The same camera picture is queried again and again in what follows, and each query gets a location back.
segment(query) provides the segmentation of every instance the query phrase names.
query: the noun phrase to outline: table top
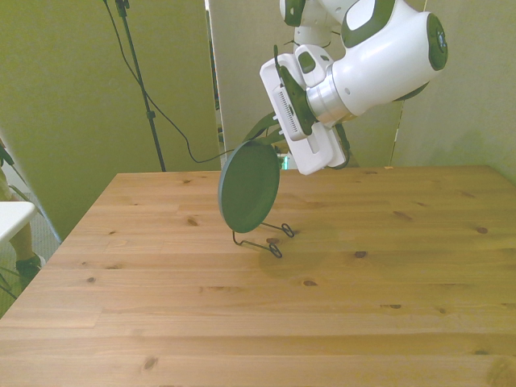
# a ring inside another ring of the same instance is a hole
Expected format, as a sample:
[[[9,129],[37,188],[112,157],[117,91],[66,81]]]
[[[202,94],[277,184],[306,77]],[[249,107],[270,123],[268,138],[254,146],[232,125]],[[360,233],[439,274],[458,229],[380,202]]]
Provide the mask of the table top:
[[[219,173],[118,175],[0,320],[1,386],[514,386],[516,188],[488,167],[282,171],[277,259]]]
[[[30,202],[0,202],[0,242],[15,236],[37,213]]]

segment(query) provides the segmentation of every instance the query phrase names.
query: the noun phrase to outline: wire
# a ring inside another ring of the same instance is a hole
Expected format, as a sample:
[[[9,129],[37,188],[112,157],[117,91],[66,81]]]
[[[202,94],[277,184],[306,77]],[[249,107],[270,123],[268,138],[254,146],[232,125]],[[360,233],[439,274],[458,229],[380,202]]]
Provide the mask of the wire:
[[[138,85],[140,85],[139,83],[139,80],[138,80],[138,77],[136,76],[135,72],[133,71],[131,65],[129,64],[129,62],[127,62],[127,58],[126,58],[126,55],[123,51],[123,46],[122,46],[122,40],[120,39],[120,34],[119,34],[119,30],[118,28],[116,27],[116,24],[114,22],[114,19],[113,19],[113,15],[111,14],[111,10],[110,10],[110,7],[107,5],[107,0],[103,0],[104,1],[104,5],[106,6],[106,9],[107,9],[107,12],[108,14],[110,15],[110,19],[111,19],[111,24],[113,24],[113,28],[114,28],[114,33],[116,34],[116,39],[117,41],[119,42],[119,47],[120,47],[120,52],[122,53],[122,58],[123,58],[123,61],[125,62],[127,68],[129,69],[129,71],[131,72],[132,76],[135,78],[135,81],[136,83],[138,83]],[[190,142],[188,141],[188,138],[186,137],[186,135],[181,131],[181,129],[179,129],[179,127],[177,127],[177,125],[158,107],[157,104],[154,103],[154,101],[152,100],[151,96],[148,95],[147,93],[147,90],[145,91],[145,94],[147,95],[147,98],[148,100],[151,102],[151,104],[156,108],[156,110],[158,110],[160,112],[160,114],[167,120],[169,121],[173,127],[176,128],[176,130],[179,132],[179,134],[183,137],[183,139],[185,139],[185,142],[186,142],[186,147],[188,149],[188,153],[189,153],[189,156],[190,158],[195,161],[196,163],[198,164],[201,164],[201,163],[207,163],[208,161],[212,161],[220,156],[223,156],[225,155],[226,153],[228,152],[233,152],[234,149],[230,149],[229,151],[225,151],[223,153],[220,153],[219,155],[217,156],[214,156],[214,157],[211,157],[210,159],[206,159],[206,160],[197,160],[194,155],[192,154],[192,151],[190,149]]]
[[[335,125],[335,130],[337,131],[337,135],[340,138],[340,143],[342,144],[343,153],[346,158],[346,160],[341,164],[337,165],[336,167],[330,167],[331,169],[342,169],[347,166],[349,163],[349,160],[351,159],[351,145],[349,144],[349,141],[347,141],[346,131],[344,130],[344,126],[342,123],[337,123]]]
[[[20,276],[19,273],[13,272],[12,270],[9,270],[8,268],[0,267],[0,269],[1,270],[5,270],[6,272],[8,272],[9,274],[12,274],[13,276],[17,276],[19,278],[22,278],[22,276]]]
[[[299,44],[297,44],[295,40],[290,40],[287,43],[283,43],[283,45],[286,46],[287,44],[291,44],[291,43],[294,43],[296,46],[299,47]]]

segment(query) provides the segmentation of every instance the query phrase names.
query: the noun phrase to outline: cardboard panel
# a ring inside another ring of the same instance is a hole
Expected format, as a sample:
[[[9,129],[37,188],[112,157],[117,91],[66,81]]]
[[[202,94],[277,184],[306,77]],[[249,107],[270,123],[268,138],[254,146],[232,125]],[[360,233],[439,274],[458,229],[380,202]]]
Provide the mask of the cardboard panel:
[[[516,3],[429,0],[427,9],[443,23],[449,59],[406,102],[393,164],[487,164],[516,183]]]

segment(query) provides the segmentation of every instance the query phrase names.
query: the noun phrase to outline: green wall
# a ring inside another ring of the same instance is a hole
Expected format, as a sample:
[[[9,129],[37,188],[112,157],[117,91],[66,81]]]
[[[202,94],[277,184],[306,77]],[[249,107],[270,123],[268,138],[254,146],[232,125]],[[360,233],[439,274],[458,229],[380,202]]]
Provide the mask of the green wall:
[[[405,102],[393,165],[487,164],[516,184],[516,2],[429,0],[447,67]]]
[[[125,44],[114,0],[108,3]],[[130,3],[148,93],[187,134],[195,156],[216,155],[204,1]],[[0,136],[60,238],[116,173],[160,171],[139,86],[101,0],[3,0],[0,53]],[[160,116],[156,126],[169,171],[220,169],[217,160],[192,162]]]

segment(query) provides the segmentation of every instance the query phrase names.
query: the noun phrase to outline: black cable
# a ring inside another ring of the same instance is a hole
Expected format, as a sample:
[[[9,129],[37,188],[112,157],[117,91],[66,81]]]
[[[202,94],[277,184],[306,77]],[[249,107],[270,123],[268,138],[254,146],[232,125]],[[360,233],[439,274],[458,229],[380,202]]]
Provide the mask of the black cable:
[[[113,19],[113,15],[111,14],[111,10],[110,10],[110,7],[107,5],[107,0],[103,0],[104,1],[104,5],[106,6],[106,9],[107,9],[107,12],[108,14],[110,15],[110,19],[111,19],[111,23],[113,24],[113,28],[114,28],[114,33],[116,34],[116,39],[117,41],[119,42],[119,47],[120,47],[120,52],[122,53],[122,58],[123,58],[123,61],[125,62],[127,68],[129,69],[129,71],[131,72],[132,76],[135,78],[135,81],[136,83],[138,83],[139,85],[139,80],[138,80],[138,77],[136,76],[135,72],[133,71],[131,65],[129,64],[129,62],[127,62],[127,58],[126,58],[126,55],[123,51],[123,46],[122,46],[122,40],[120,39],[120,34],[119,34],[119,30],[118,28],[116,27],[116,24],[114,22],[114,19]],[[188,153],[190,155],[190,158],[195,161],[196,163],[198,164],[201,164],[201,163],[207,163],[208,161],[212,161],[222,155],[225,155],[226,153],[228,152],[233,152],[234,149],[230,149],[229,151],[225,151],[223,153],[220,153],[219,155],[217,156],[214,156],[214,157],[211,157],[210,159],[207,159],[207,160],[197,160],[194,155],[192,154],[192,151],[190,150],[190,142],[188,141],[188,138],[186,137],[186,135],[181,131],[181,129],[179,129],[179,127],[177,127],[177,125],[158,107],[157,104],[154,103],[154,101],[152,100],[151,96],[148,95],[147,93],[147,90],[145,91],[145,94],[147,95],[147,98],[148,100],[151,102],[151,104],[156,108],[156,110],[158,110],[158,112],[160,112],[160,114],[167,120],[169,121],[175,128],[176,130],[179,132],[180,135],[183,136],[183,139],[185,139],[185,142],[186,142],[186,147],[188,148]]]
[[[19,277],[19,278],[22,278],[22,277],[23,277],[23,276],[20,276],[20,274],[19,274],[19,273],[17,273],[17,272],[13,272],[12,270],[9,270],[8,268],[0,267],[0,270],[4,270],[4,271],[8,272],[9,274],[12,274],[13,276],[17,276],[17,277]]]
[[[280,63],[277,61],[278,51],[277,46],[274,44],[274,64],[276,65],[277,77],[280,78],[280,87],[284,87],[283,77],[281,77]]]
[[[296,46],[298,46],[298,47],[299,47],[299,44],[298,44],[298,43],[296,43],[296,41],[295,41],[295,40],[290,40],[290,41],[289,41],[289,42],[287,42],[287,43],[283,43],[283,45],[284,45],[284,46],[286,46],[287,44],[291,44],[291,43],[294,43]]]
[[[347,164],[349,163],[349,160],[351,159],[350,149],[352,148],[352,146],[349,144],[349,141],[347,141],[346,131],[344,130],[342,123],[337,123],[335,125],[335,130],[337,131],[337,135],[339,135],[340,143],[342,144],[343,153],[344,153],[346,160],[341,165],[337,165],[336,167],[330,167],[330,168],[331,169],[342,169],[347,166]]]

